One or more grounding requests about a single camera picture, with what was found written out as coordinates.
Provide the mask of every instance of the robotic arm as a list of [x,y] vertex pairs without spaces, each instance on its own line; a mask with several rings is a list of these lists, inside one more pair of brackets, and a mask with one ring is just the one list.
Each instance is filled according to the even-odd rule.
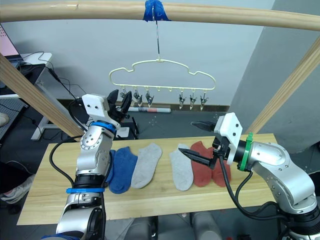
[[121,107],[116,107],[117,98],[118,90],[108,97],[93,94],[82,97],[93,122],[80,140],[75,181],[66,190],[69,195],[56,234],[44,239],[104,240],[106,212],[103,192],[113,163],[110,149],[120,128],[119,122],[127,116],[132,94],[125,94]]
[[191,124],[216,134],[212,144],[213,158],[205,158],[189,149],[180,149],[184,155],[212,169],[218,159],[220,163],[227,160],[229,165],[236,162],[240,171],[254,171],[266,181],[278,211],[273,216],[258,216],[258,213],[247,212],[241,207],[230,187],[224,164],[220,164],[227,190],[243,214],[257,220],[279,218],[293,239],[320,240],[320,211],[314,183],[307,173],[291,161],[282,146],[270,142],[252,142],[252,133],[246,141],[240,140],[242,127],[234,113],[220,116],[217,123],[198,121]]

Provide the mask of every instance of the wooden pole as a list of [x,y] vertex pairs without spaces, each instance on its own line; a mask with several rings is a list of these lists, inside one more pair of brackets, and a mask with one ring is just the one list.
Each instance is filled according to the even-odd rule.
[[[163,3],[168,18],[201,22],[320,31],[320,16],[268,9]],[[0,22],[52,19],[142,20],[144,1],[46,1],[1,5]]]
[[50,102],[2,54],[0,54],[0,81],[69,136],[83,134],[72,120]]
[[256,117],[256,119],[253,121],[253,123],[245,133],[258,133],[319,64],[320,37],[318,37],[312,44],[298,66],[285,80],[279,90],[271,98],[269,103],[264,107],[264,109]]

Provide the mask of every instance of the laptop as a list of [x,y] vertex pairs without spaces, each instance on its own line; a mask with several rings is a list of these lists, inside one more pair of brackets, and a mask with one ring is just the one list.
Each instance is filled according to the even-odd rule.
[[[5,56],[6,59],[15,67],[18,68],[20,63],[24,61],[21,55],[18,53],[16,47],[8,37],[6,31],[0,24],[0,53]],[[5,85],[0,82],[0,88],[4,88]]]

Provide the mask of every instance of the wooden table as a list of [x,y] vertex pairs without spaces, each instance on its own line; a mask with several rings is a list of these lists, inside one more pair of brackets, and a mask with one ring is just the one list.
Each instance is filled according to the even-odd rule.
[[[245,140],[246,135],[243,135],[241,139]],[[253,139],[257,142],[276,143],[273,134],[256,134]],[[197,187],[193,184],[187,191],[176,189],[172,178],[169,153],[177,148],[178,143],[191,146],[197,141],[202,141],[209,148],[212,145],[213,137],[114,141],[112,149],[117,150],[130,146],[131,152],[135,155],[138,155],[140,148],[155,143],[161,147],[162,156],[157,164],[152,181],[144,188],[130,188],[123,194],[114,194],[106,189],[104,199],[107,219],[115,220],[235,208],[227,189],[217,186],[214,182],[205,187]],[[49,154],[54,145],[49,144],[43,156],[20,214],[18,225],[56,224],[60,218],[67,200],[66,189],[70,187],[70,183],[49,163]],[[74,176],[79,152],[79,143],[65,143],[54,153],[53,160],[70,176]],[[237,170],[235,163],[231,166],[231,187],[234,191],[247,174],[247,172]],[[272,201],[273,196],[265,181],[257,174],[253,174],[251,180],[241,190],[239,200],[244,207],[258,206],[267,201]]]

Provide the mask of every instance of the gray wall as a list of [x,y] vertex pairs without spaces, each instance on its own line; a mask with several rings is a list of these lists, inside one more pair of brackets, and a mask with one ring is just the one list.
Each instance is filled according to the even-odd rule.
[[[1,0],[1,4],[38,2],[43,0]],[[233,7],[271,9],[274,0],[167,0],[175,3],[228,5]],[[3,24],[20,53],[46,51],[60,77],[79,84],[88,93],[107,95],[116,87],[109,82],[109,71],[127,67],[136,61],[157,57],[156,26],[143,20],[45,20],[8,22]],[[207,104],[230,105],[263,27],[196,22],[159,22],[161,57],[182,62],[191,71],[213,75],[216,89],[208,92]],[[56,98],[71,96],[52,77],[44,75],[45,86]],[[118,83],[172,85],[209,88],[211,80],[190,76],[185,68],[166,63],[137,67],[135,73],[115,73]],[[83,94],[77,86],[76,95]],[[178,103],[179,91],[156,89],[155,103]],[[185,91],[189,97],[191,91]],[[196,104],[200,103],[197,91]]]
[[[319,0],[275,0],[274,10],[320,15]],[[297,66],[319,32],[265,27],[232,100],[246,130]],[[320,141],[320,66],[259,133],[274,133],[296,153]]]

